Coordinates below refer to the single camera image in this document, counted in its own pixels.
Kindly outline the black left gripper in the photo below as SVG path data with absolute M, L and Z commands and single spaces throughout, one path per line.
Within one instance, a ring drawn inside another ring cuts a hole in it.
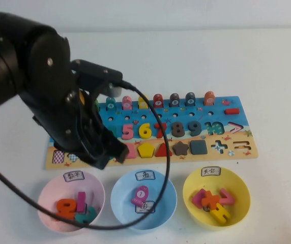
M 110 159 L 124 163 L 129 149 L 107 129 L 93 98 L 78 87 L 32 91 L 34 120 L 53 138 L 54 146 L 103 170 Z

